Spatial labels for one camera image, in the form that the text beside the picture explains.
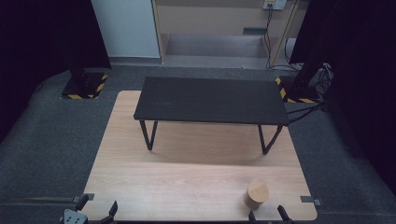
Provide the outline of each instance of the wooden platform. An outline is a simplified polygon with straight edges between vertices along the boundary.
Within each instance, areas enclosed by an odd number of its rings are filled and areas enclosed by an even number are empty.
[[[253,180],[269,189],[258,220],[281,220],[280,204],[294,220],[317,217],[301,202],[310,192],[287,128],[264,156],[256,125],[162,121],[148,151],[133,117],[139,94],[122,91],[115,103],[84,190],[94,193],[82,210],[90,220],[106,217],[117,200],[116,220],[246,221],[243,195]],[[263,131],[269,141],[276,126]]]

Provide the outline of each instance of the gray carpet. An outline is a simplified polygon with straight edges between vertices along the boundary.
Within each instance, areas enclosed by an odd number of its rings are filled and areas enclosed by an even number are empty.
[[[291,74],[157,66],[115,66],[106,73],[109,78],[95,100],[61,100],[70,78],[67,72],[37,88],[29,107],[0,145],[0,223],[58,222],[70,204],[7,200],[80,195],[118,92],[140,90],[144,77],[273,80]],[[286,104],[288,111],[307,106]],[[330,114],[313,112],[292,123],[290,134],[311,194],[323,201],[317,207],[317,220],[310,223],[396,223],[396,198],[370,162],[350,156]]]

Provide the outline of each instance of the wooden cylinder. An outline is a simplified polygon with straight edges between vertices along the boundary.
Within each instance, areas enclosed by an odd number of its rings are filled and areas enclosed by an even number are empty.
[[[248,208],[256,210],[262,203],[267,201],[268,198],[269,189],[265,183],[260,180],[255,180],[247,187],[247,191],[244,194],[244,203]]]

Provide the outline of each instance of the black table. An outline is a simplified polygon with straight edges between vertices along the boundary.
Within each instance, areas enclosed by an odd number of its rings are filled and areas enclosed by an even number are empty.
[[[262,153],[270,150],[289,118],[274,81],[146,77],[134,119],[152,150],[159,120],[256,124]],[[151,139],[145,120],[154,120]],[[276,125],[267,147],[262,125]]]

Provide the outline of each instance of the power outlet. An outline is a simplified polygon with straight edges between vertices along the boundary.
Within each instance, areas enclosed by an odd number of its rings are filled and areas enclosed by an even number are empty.
[[[272,8],[274,8],[276,0],[265,0],[264,1],[264,5],[262,5],[263,9],[269,9],[270,6],[272,6]]]
[[[265,0],[264,5],[262,5],[263,9],[269,9],[270,4],[272,4],[272,9],[274,10],[283,10],[285,9],[287,0]]]

